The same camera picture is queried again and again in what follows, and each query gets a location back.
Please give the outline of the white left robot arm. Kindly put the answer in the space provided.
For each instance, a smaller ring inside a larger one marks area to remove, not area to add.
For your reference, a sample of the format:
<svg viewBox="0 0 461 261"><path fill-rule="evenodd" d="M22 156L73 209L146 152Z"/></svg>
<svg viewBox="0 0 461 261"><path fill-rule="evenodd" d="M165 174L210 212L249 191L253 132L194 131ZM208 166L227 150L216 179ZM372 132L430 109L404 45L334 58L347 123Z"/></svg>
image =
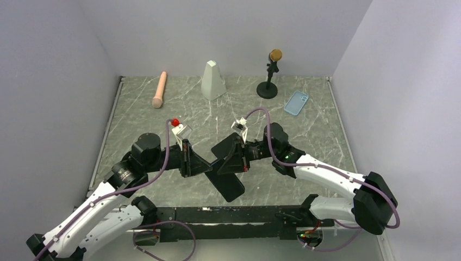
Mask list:
<svg viewBox="0 0 461 261"><path fill-rule="evenodd" d="M193 151L187 139L162 149L158 135L142 134L69 217L46 234L33 234L26 241L34 259L84 260L131 228L152 227L159 221L158 208L145 196L135 197L114 218L104 220L104 217L136 191L152 184L149 173L161 175L171 169L178 169L184 177L192 177L212 167Z"/></svg>

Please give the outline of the black smartphone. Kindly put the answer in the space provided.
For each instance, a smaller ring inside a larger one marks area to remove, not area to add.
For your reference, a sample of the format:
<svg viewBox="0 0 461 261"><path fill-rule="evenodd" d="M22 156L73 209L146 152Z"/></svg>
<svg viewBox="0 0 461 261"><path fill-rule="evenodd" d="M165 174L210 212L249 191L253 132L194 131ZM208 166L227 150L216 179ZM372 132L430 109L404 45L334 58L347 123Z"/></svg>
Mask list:
<svg viewBox="0 0 461 261"><path fill-rule="evenodd" d="M238 138L240 135L237 133L232 133L226 138L224 138L222 141L220 141L218 144L213 146L211 148L211 152L217 159L223 159L225 158L231 149L233 148L233 142L235 138Z"/></svg>
<svg viewBox="0 0 461 261"><path fill-rule="evenodd" d="M245 193L245 187L234 173L217 174L223 163L223 159L213 161L211 163L212 169L205 175L226 202L232 202Z"/></svg>

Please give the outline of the light blue phone case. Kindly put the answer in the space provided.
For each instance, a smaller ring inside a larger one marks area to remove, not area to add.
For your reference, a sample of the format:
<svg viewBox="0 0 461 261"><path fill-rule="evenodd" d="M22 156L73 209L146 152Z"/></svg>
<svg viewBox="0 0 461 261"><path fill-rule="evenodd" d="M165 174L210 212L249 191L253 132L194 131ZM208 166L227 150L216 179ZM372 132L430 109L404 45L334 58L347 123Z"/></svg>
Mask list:
<svg viewBox="0 0 461 261"><path fill-rule="evenodd" d="M309 99L308 94L295 91L284 106L284 111L292 116L297 116Z"/></svg>

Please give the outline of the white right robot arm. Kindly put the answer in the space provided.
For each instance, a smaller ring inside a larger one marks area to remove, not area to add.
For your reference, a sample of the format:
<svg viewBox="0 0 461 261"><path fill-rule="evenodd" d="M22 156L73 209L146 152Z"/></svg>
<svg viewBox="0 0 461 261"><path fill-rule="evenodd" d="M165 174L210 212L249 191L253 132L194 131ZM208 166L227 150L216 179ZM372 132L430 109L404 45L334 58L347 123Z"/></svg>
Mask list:
<svg viewBox="0 0 461 261"><path fill-rule="evenodd" d="M307 226L335 219L355 222L374 235L391 228L389 221L398 203L380 174L352 173L323 163L289 144L289 136L278 123L265 127L260 141L244 141L242 135L233 133L211 151L221 162L216 170L219 177L235 177L236 173L247 172L251 161L271 158L272 166L280 174L337 192L338 198L312 194L304 200L300 219Z"/></svg>

